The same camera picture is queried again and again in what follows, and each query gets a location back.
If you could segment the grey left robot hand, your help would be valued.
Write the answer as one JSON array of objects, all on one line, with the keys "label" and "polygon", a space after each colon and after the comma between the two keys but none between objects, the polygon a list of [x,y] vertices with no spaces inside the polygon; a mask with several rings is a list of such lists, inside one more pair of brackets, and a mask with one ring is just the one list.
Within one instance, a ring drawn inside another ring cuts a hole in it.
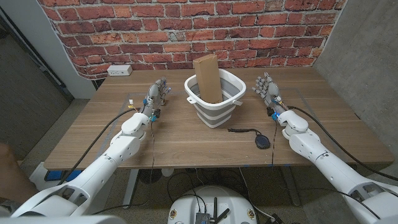
[{"label": "grey left robot hand", "polygon": [[143,100],[143,107],[139,112],[145,114],[149,118],[159,118],[160,106],[165,104],[165,97],[170,90],[171,88],[167,86],[167,80],[165,77],[157,80],[150,86],[147,95]]}]

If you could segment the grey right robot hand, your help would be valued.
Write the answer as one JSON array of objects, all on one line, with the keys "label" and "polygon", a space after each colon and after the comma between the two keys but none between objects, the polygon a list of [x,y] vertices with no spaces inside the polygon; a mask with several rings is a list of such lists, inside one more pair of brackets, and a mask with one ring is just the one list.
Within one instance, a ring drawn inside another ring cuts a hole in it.
[{"label": "grey right robot hand", "polygon": [[257,77],[255,87],[252,87],[252,90],[262,98],[270,113],[280,115],[288,110],[288,107],[282,101],[279,87],[267,72],[264,73],[263,77]]}]

